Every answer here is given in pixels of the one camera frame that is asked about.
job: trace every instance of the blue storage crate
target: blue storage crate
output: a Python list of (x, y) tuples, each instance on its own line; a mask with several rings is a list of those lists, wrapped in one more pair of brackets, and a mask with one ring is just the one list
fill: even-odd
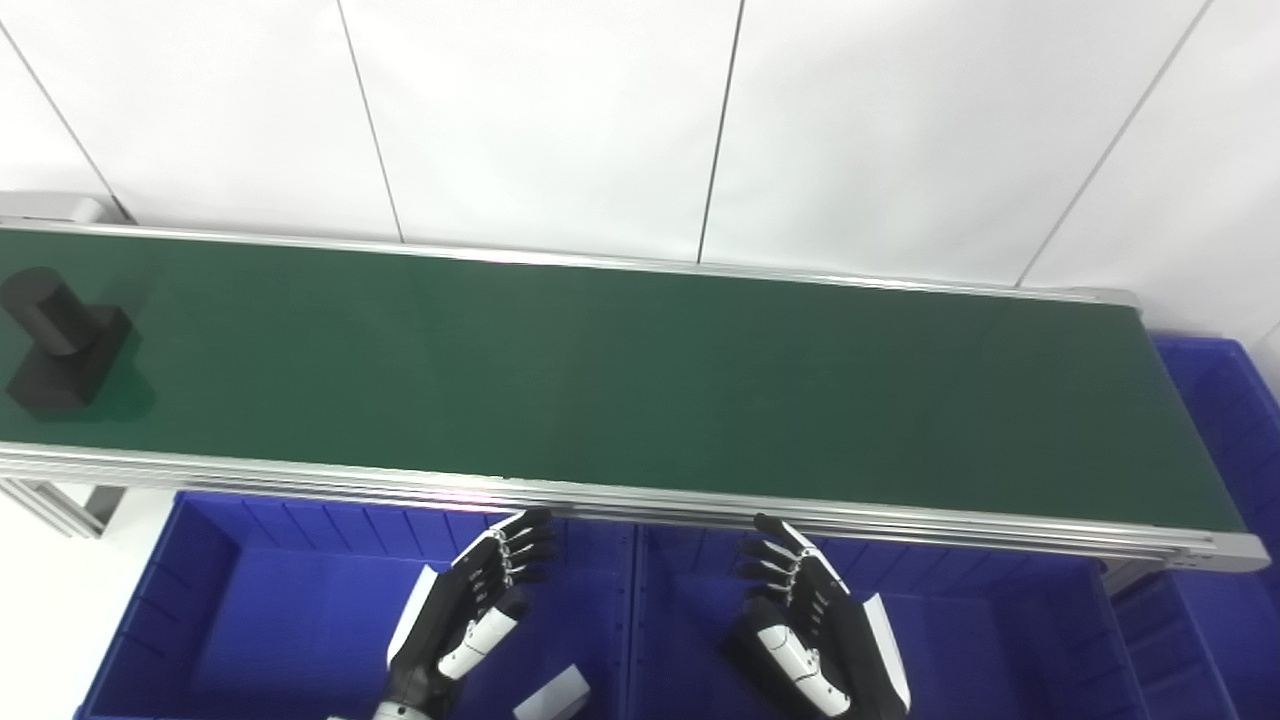
[[(1280, 409), (1235, 341), (1157, 338), (1249, 532), (1280, 557)], [(1280, 566), (1162, 573), (1115, 602), (1152, 720), (1280, 716)]]
[[(180, 495), (86, 698), (83, 720), (371, 716), (424, 562), (484, 530), (468, 512)], [(558, 521), (529, 616), (467, 678), (454, 717), (509, 717), (570, 664), (580, 717), (622, 715), (634, 528)]]
[[(732, 575), (742, 537), (641, 529), (630, 717), (781, 717), (719, 652), (750, 585)], [(913, 720), (1146, 720), (1094, 561), (818, 543), (854, 592), (883, 593)]]

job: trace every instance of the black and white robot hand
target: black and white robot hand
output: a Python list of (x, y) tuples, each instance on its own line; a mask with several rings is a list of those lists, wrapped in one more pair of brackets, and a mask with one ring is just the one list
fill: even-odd
[(748, 591), (742, 624), (800, 694), (826, 717), (897, 720), (911, 698), (897, 641), (878, 594), (865, 602), (826, 555), (790, 524), (755, 516), (767, 538), (742, 541), (754, 559), (739, 575)]
[(449, 570), (424, 569), (388, 647), (387, 685), (375, 720), (443, 720), (462, 680), (529, 610), (524, 583), (545, 571), (532, 564), (556, 556), (547, 509), (494, 524)]

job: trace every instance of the white wall panel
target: white wall panel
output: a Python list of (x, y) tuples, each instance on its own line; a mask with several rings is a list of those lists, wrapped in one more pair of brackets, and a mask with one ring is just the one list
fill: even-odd
[(344, 0), (408, 240), (692, 260), (737, 0)]
[(1248, 351), (1262, 379), (1271, 386), (1271, 395), (1280, 397), (1280, 324), (1271, 328), (1271, 332), (1254, 342)]
[(748, 0), (704, 260), (1012, 283), (1199, 0)]
[(0, 0), (140, 223), (397, 240), (333, 0)]
[(0, 97), (4, 99), (0, 109), (0, 191), (49, 190), (106, 196), (106, 188), (3, 35)]
[(1156, 328), (1280, 319), (1280, 4), (1210, 8), (1027, 284), (1138, 293)]

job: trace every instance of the metal frame leg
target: metal frame leg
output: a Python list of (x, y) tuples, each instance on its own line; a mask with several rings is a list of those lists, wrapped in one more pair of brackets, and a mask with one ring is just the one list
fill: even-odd
[(1117, 559), (1103, 560), (1102, 566), (1102, 588), (1107, 591), (1107, 597), (1115, 597), (1120, 591), (1165, 568), (1162, 562), (1152, 560)]
[(115, 514), (124, 488), (95, 487), (83, 506), (47, 482), (0, 478), (0, 493), (67, 537), (96, 539), (102, 537), (102, 530)]

